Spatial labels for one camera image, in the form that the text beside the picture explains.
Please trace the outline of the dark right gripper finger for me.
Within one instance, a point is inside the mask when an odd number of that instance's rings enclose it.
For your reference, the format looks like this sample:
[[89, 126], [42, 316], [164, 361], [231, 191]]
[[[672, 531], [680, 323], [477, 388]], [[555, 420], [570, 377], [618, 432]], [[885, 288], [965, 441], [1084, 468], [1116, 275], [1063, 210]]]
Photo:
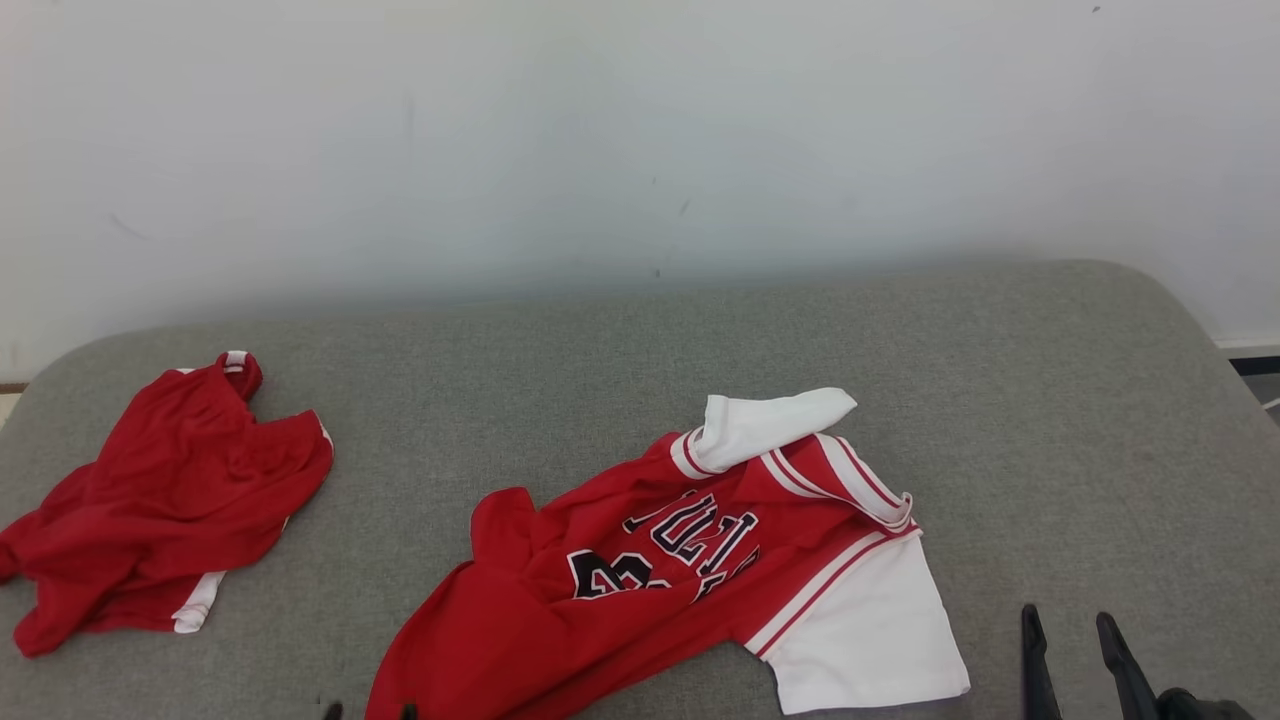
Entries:
[[1098, 612], [1096, 628], [1103, 664], [1116, 685], [1123, 719], [1161, 719], [1157, 696], [1125, 642], [1115, 618], [1110, 612]]
[[1021, 717], [1062, 720], [1046, 661], [1048, 642], [1034, 603], [1021, 609]]

